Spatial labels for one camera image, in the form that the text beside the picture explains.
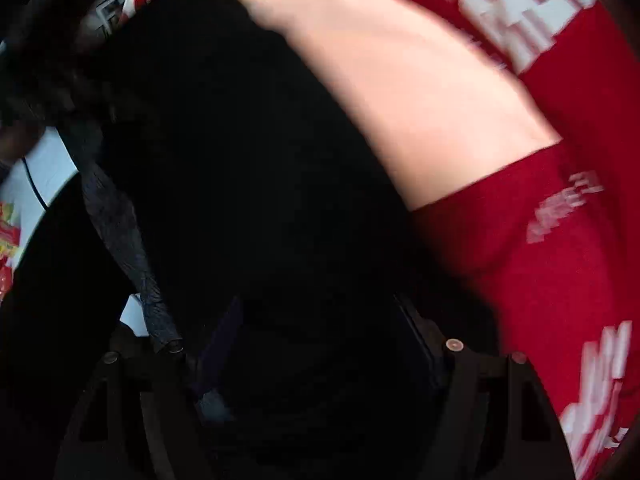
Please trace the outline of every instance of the black fabric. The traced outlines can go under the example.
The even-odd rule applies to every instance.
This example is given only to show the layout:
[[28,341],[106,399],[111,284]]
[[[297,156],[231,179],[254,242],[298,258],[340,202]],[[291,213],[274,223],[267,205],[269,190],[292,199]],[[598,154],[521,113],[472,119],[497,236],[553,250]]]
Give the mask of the black fabric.
[[219,386],[226,474],[249,457],[265,476],[396,478],[419,421],[380,313],[420,244],[362,135],[235,0],[155,0],[90,70],[145,103],[100,163],[190,351],[244,305]]
[[0,478],[51,478],[73,406],[130,293],[76,176],[34,231],[0,306]]

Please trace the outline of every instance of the black cable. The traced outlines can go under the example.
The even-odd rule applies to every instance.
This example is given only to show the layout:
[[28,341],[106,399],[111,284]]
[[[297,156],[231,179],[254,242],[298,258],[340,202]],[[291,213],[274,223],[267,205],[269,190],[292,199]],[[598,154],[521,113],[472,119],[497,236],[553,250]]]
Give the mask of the black cable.
[[31,177],[31,171],[29,171],[29,166],[27,165],[27,159],[23,157],[22,163],[24,164],[24,169],[27,170],[27,178],[29,179],[29,184],[31,184],[31,189],[33,189],[33,192],[35,193],[36,198],[38,199],[38,202],[40,202],[40,205],[42,206],[44,211],[48,211],[49,207],[47,206],[47,203],[44,202],[40,193],[36,189],[36,185],[33,183],[33,179]]

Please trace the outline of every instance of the white surface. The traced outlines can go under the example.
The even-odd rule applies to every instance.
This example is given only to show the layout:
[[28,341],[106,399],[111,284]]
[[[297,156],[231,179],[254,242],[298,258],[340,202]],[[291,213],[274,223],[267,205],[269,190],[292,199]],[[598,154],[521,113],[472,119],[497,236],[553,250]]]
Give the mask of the white surface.
[[[62,143],[58,132],[48,128],[40,142],[26,157],[33,183],[47,205],[53,202],[62,187],[78,170]],[[20,249],[12,259],[14,269],[20,264],[24,248],[28,245],[44,209],[40,205],[27,177],[22,162],[16,163],[0,186],[0,200],[14,204],[20,226]],[[131,327],[137,336],[148,335],[140,304],[130,297],[122,312],[121,321]]]

